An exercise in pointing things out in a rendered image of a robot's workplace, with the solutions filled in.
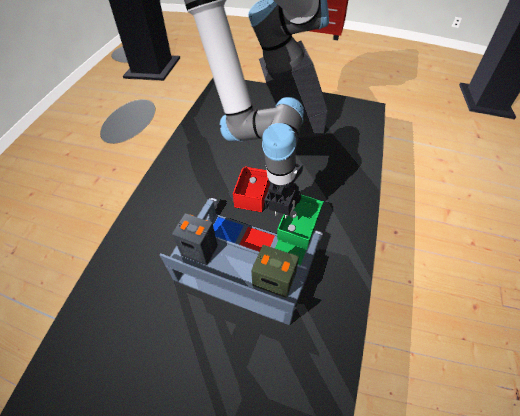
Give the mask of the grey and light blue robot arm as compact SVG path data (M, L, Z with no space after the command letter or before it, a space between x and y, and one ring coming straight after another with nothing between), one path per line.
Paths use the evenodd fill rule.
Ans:
M225 2L184 0L187 12L194 16L225 112L220 122L221 133L228 141L262 138L269 181L286 185L303 171L303 165L296 163L295 147L304 107L294 98L283 98L275 108L253 110ZM302 61L303 50L292 34L327 27L329 12L325 4L328 8L327 0L260 0L252 6L248 18L268 72L286 72Z

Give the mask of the grey metal shelf rack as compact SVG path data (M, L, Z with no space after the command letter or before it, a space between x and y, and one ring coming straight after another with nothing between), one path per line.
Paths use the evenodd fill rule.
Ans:
M216 204L217 199L208 199L198 215L198 218L204 220L208 215L206 220L213 222L218 244L208 265L182 257L176 246L170 257L160 254L172 279L226 302L290 325L295 305L300 291L303 290L322 233L315 231L308 249L305 250L277 240L275 233L217 215ZM251 270L262 245L299 256L297 272L287 298L252 286ZM181 276L179 272L184 274Z

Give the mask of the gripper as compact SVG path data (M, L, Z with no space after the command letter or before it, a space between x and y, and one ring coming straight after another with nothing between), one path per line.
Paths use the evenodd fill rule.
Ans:
M290 215L290 213L294 210L296 205L301 200L301 191L298 191L298 186L294 183L295 178L293 181L286 185L276 185L274 183L270 182L270 186L268 188L268 193L264 199L265 201L265 207L266 209L269 206L269 210L275 211L275 215L277 216L278 213L285 214L285 218ZM291 183L293 183L291 185ZM291 185L289 187L289 185ZM288 187L288 188L285 188ZM269 198L269 191L270 191L270 198ZM296 191L296 192L295 192ZM276 193L276 199L275 199L275 193ZM282 195L281 195L282 193ZM283 197L284 194L284 197ZM268 200L269 199L269 200ZM291 199L293 199L291 201ZM268 201L268 203L266 203Z

